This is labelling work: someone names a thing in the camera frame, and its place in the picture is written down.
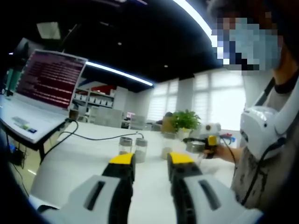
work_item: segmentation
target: hand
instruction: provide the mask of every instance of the hand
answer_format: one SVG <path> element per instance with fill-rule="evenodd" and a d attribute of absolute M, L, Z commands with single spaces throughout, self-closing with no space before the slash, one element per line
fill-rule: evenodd
<path fill-rule="evenodd" d="M 218 145 L 218 147 L 214 150 L 214 156 L 213 156 L 213 158 L 224 159 L 227 152 L 228 152 L 228 148 L 227 147 L 225 147 L 223 145 Z M 204 154 L 205 155 L 208 155 L 208 154 L 211 154 L 211 153 L 213 153 L 213 151 L 208 150 L 208 149 L 204 150 Z"/>

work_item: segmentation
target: green plant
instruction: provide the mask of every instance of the green plant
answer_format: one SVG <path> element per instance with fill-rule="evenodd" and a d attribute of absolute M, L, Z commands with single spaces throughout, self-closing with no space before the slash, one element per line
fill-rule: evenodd
<path fill-rule="evenodd" d="M 200 117 L 193 111 L 179 111 L 173 113 L 172 125 L 178 131 L 180 128 L 196 129 L 200 124 Z"/>

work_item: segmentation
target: laptop screen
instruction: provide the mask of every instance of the laptop screen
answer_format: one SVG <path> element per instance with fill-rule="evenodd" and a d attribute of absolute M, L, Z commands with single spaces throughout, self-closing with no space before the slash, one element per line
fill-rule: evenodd
<path fill-rule="evenodd" d="M 16 92 L 67 109 L 86 61 L 60 52 L 35 51 L 22 71 Z"/>

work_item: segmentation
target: laptop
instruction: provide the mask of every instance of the laptop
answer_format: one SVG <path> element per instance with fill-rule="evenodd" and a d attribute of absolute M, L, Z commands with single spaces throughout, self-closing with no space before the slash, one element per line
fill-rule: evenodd
<path fill-rule="evenodd" d="M 2 124 L 31 143 L 63 124 L 86 61 L 61 52 L 34 51 L 14 95 L 0 98 Z"/>

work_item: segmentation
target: window blind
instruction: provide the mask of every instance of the window blind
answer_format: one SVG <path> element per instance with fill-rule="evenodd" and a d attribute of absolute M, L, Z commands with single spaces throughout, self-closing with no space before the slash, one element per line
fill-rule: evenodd
<path fill-rule="evenodd" d="M 217 70 L 195 76 L 192 109 L 203 123 L 219 122 L 222 129 L 239 130 L 245 100 L 239 73 Z"/>
<path fill-rule="evenodd" d="M 177 107 L 178 79 L 155 86 L 149 103 L 148 120 L 162 120 L 167 112 Z"/>

